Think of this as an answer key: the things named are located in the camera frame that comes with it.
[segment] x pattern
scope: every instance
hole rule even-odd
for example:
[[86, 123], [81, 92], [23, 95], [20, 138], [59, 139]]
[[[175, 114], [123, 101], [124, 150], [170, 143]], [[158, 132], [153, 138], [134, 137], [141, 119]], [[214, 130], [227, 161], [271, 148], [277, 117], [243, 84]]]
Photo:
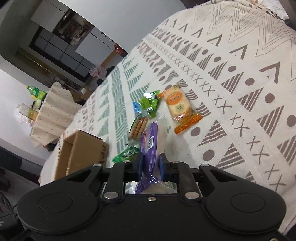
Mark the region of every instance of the x pattern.
[[[157, 42], [154, 42], [153, 44], [156, 47], [158, 47], [160, 50], [163, 50], [164, 49], [163, 47], [160, 48], [159, 47], [159, 44]], [[200, 75], [198, 73], [192, 71], [192, 69], [190, 68], [190, 66], [188, 66], [187, 64], [184, 64], [183, 61], [181, 61], [180, 58], [177, 58], [174, 54], [170, 53], [166, 49], [163, 52], [165, 52], [165, 55], [167, 55], [167, 57], [170, 58], [171, 60], [173, 58], [175, 58], [175, 60], [173, 60], [173, 62], [176, 65], [178, 65], [178, 67], [180, 67], [180, 69], [184, 73], [186, 73], [187, 75], [190, 75], [191, 80], [193, 82], [195, 82], [195, 84], [197, 84], [197, 81], [199, 79], [203, 79], [203, 78], [200, 77]], [[199, 87], [201, 87], [201, 90], [203, 90], [205, 88], [205, 86], [207, 86], [207, 85], [209, 85], [209, 83], [207, 83], [206, 81], [204, 81], [204, 83], [202, 85], [200, 85]], [[215, 91], [216, 91], [215, 89], [212, 89], [212, 85], [210, 85], [209, 89], [208, 90], [204, 90], [203, 92], [206, 93], [207, 96], [209, 97], [210, 96], [210, 93], [215, 92]], [[217, 104], [219, 104], [218, 101], [221, 100], [221, 99], [224, 99], [224, 97], [221, 97], [218, 94], [218, 96], [215, 99], [213, 99], [212, 101], [214, 101], [215, 102], [215, 105], [217, 105]], [[225, 108], [232, 108], [232, 106], [226, 105], [226, 103], [227, 103], [227, 100], [224, 101], [224, 104], [223, 105], [217, 107], [217, 108], [222, 108], [223, 114], [225, 114]], [[233, 126], [234, 123], [236, 122], [236, 120], [237, 119], [240, 119], [240, 118], [241, 118], [241, 116], [238, 116], [238, 114], [236, 113], [233, 118], [229, 119], [229, 121], [232, 121], [231, 125]], [[248, 130], [248, 129], [250, 129], [250, 127], [244, 125], [244, 119], [242, 120], [240, 126], [234, 128], [234, 130], [239, 130], [240, 137], [243, 136], [243, 130]], [[247, 143], [247, 145], [250, 145], [250, 151], [252, 150], [254, 144], [258, 144], [260, 142], [261, 141], [256, 140], [256, 136], [254, 136], [253, 137], [253, 140], [251, 142], [248, 142]], [[262, 145], [262, 148], [261, 148], [261, 150], [260, 150], [259, 153], [253, 154], [253, 156], [258, 156], [258, 163], [259, 163], [259, 165], [261, 164], [262, 156], [267, 156], [267, 157], [269, 156], [269, 154], [268, 153], [265, 153], [263, 150], [264, 150], [264, 145]], [[274, 166], [275, 166], [275, 164], [273, 164], [271, 170], [264, 172], [265, 174], [268, 173], [267, 180], [270, 179], [272, 173], [279, 171], [279, 169], [275, 169]], [[279, 178], [279, 180], [278, 180], [277, 183], [270, 184], [270, 186], [275, 186], [276, 187], [275, 191], [278, 190], [278, 186], [286, 186], [286, 184], [281, 183], [281, 178], [282, 178], [282, 174], [281, 174], [281, 176], [280, 176], [280, 178]]]

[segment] orange label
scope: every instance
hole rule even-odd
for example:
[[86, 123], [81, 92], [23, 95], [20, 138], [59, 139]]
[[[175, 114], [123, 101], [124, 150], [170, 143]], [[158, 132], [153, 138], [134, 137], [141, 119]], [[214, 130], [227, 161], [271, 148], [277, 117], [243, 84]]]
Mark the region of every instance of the orange label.
[[182, 96], [183, 95], [182, 95], [182, 93], [180, 91], [173, 92], [172, 94], [170, 94], [167, 97], [166, 102], [167, 102], [168, 105], [177, 104], [182, 99]]

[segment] tablecloth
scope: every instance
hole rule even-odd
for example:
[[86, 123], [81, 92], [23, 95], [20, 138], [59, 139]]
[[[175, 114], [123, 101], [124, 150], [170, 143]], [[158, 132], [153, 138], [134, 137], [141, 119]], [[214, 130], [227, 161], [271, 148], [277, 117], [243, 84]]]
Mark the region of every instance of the tablecloth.
[[[125, 149], [144, 92], [179, 84], [203, 119], [176, 135], [168, 108], [168, 160], [202, 163], [270, 188], [286, 201], [280, 231], [296, 214], [296, 32], [245, 0], [211, 0], [148, 34], [105, 79], [65, 132], [82, 129]], [[45, 162], [52, 181], [62, 140]]]
[[47, 145], [59, 138], [71, 124], [81, 105], [59, 82], [53, 83], [39, 110], [30, 138], [35, 146]]

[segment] cardboard box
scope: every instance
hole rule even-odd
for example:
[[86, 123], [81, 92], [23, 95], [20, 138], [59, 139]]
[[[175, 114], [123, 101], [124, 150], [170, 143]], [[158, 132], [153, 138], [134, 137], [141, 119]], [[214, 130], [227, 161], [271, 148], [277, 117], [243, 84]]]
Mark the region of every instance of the cardboard box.
[[109, 145], [101, 138], [78, 130], [64, 139], [54, 180], [92, 164], [106, 164]]

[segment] green bottle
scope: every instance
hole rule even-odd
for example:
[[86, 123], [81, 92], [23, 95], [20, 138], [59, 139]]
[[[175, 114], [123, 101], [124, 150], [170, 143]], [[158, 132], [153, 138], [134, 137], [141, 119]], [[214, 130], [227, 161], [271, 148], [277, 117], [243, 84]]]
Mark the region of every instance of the green bottle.
[[28, 91], [30, 92], [31, 95], [33, 95], [34, 97], [38, 97], [39, 93], [41, 90], [39, 90], [38, 88], [36, 88], [35, 86], [26, 86], [26, 88], [28, 89]]
[[34, 97], [36, 97], [37, 99], [42, 100], [45, 95], [46, 92], [39, 90], [38, 88], [36, 88], [35, 86], [26, 86], [26, 88], [28, 89], [28, 91], [30, 92], [30, 94]]

